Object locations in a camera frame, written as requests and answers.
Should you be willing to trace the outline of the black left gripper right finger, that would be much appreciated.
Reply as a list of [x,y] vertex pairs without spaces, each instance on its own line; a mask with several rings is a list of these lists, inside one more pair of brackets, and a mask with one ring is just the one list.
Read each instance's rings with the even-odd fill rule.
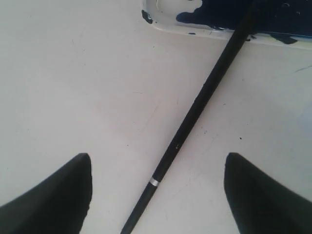
[[312,203],[238,153],[226,158],[224,190],[241,234],[312,232]]

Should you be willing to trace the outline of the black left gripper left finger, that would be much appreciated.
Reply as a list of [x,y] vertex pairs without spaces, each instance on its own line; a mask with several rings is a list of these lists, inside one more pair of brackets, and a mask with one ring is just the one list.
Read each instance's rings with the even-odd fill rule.
[[78,234],[92,200],[92,166],[80,153],[40,184],[1,206],[2,234]]

